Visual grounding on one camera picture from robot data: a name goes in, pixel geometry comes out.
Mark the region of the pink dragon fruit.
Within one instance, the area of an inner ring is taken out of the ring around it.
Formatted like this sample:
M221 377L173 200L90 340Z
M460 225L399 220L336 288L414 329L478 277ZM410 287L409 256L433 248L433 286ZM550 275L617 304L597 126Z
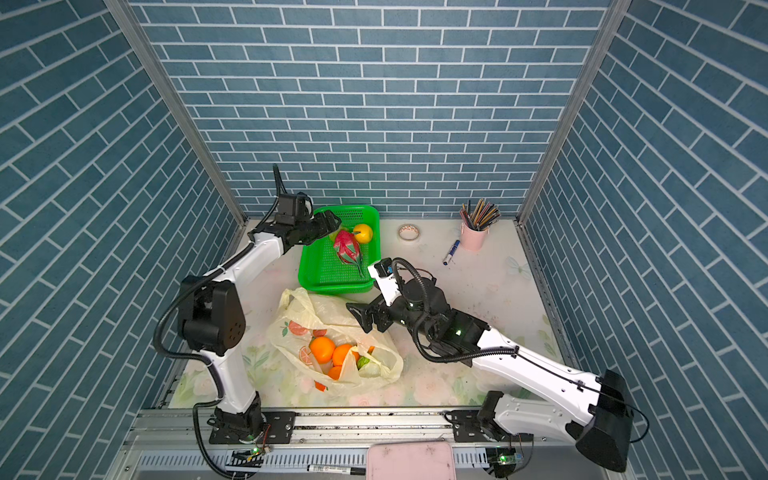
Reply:
M338 259L347 265L354 265L358 275L364 278L365 267L360 244L355 235L347 230L340 229L333 240L333 247Z

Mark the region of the orange fruit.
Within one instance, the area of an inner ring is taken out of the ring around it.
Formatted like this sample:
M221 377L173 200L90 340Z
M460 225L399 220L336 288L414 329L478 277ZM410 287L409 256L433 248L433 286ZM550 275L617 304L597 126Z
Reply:
M355 345L349 343L337 345L332 354L333 365L341 367L349 353L352 353L354 362L357 362L359 359L359 353L357 351L353 351L353 348L355 348Z
M332 361L332 354L336 345L331 339L320 336L312 339L309 348L315 360L320 365L324 365Z

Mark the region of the yellowish plastic bag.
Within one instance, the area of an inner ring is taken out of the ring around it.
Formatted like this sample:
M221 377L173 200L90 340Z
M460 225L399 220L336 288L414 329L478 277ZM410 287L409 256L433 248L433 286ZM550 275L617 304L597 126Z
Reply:
M331 396L352 396L400 379L404 359L387 333L365 332L345 299L304 288L283 291L267 338L301 375Z

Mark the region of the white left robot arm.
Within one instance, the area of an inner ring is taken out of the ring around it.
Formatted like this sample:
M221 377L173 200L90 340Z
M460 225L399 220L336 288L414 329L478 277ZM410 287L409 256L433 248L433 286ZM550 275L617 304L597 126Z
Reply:
M233 443L265 436L266 419L258 392L251 386L239 343L246 331L242 290L294 246L308 246L336 232L341 220L315 213L310 197L290 193L273 167L276 198L265 217L248 232L248 243L203 276L188 276L163 313L153 335L162 356L201 362L216 389L214 433Z

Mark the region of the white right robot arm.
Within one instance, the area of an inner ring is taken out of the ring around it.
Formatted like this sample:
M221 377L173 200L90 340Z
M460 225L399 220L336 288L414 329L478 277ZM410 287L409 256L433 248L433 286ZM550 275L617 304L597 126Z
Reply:
M625 378L554 362L512 341L487 322L449 305L433 276L424 277L407 260L385 258L370 266L380 294L347 310L364 332L405 327L418 353L436 364L463 363L509 380L554 405L565 419L557 431L596 465L614 472L627 469L634 420Z

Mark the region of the yellow pear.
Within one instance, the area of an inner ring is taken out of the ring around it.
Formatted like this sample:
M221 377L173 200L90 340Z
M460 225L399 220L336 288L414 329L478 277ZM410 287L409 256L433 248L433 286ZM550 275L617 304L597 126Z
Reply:
M352 229L355 240L361 244L369 244L374 238L373 229L367 224L358 224Z

